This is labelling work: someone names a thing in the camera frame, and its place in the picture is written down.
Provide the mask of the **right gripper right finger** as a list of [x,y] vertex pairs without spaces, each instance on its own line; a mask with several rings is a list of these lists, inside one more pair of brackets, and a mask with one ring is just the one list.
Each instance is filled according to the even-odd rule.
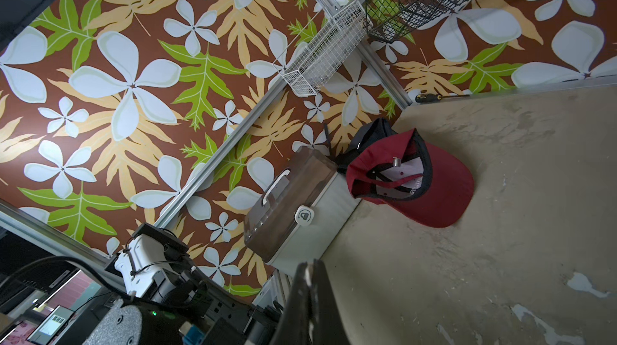
[[350,345],[326,266],[321,260],[312,264],[311,299],[313,344]]

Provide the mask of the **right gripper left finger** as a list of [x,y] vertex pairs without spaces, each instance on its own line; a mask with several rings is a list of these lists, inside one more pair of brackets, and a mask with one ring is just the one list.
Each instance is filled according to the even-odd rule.
[[281,320],[276,328],[271,344],[311,344],[310,321],[310,281],[307,280],[308,263],[297,266],[289,298]]

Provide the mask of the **maroon baseball cap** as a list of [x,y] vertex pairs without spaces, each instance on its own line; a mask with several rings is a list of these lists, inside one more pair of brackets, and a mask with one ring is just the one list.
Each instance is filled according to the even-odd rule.
[[345,179],[352,197],[390,206],[436,229],[459,221],[475,190],[468,167],[425,142],[416,129],[366,147],[348,165]]

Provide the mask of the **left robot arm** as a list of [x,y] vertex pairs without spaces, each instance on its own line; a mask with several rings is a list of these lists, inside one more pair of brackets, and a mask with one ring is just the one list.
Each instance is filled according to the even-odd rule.
[[240,301],[194,264],[172,232],[140,226],[105,271],[122,277],[119,289],[80,258],[49,256],[19,268],[1,282],[6,289],[41,268],[70,264],[117,295],[87,344],[268,344],[283,312],[277,301],[257,306]]

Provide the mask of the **black baseball cap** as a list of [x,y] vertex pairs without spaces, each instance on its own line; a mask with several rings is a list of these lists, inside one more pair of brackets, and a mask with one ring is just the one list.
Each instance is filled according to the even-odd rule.
[[369,146],[390,136],[396,135],[387,119],[378,118],[359,128],[347,149],[333,158],[337,172],[345,175],[350,164]]

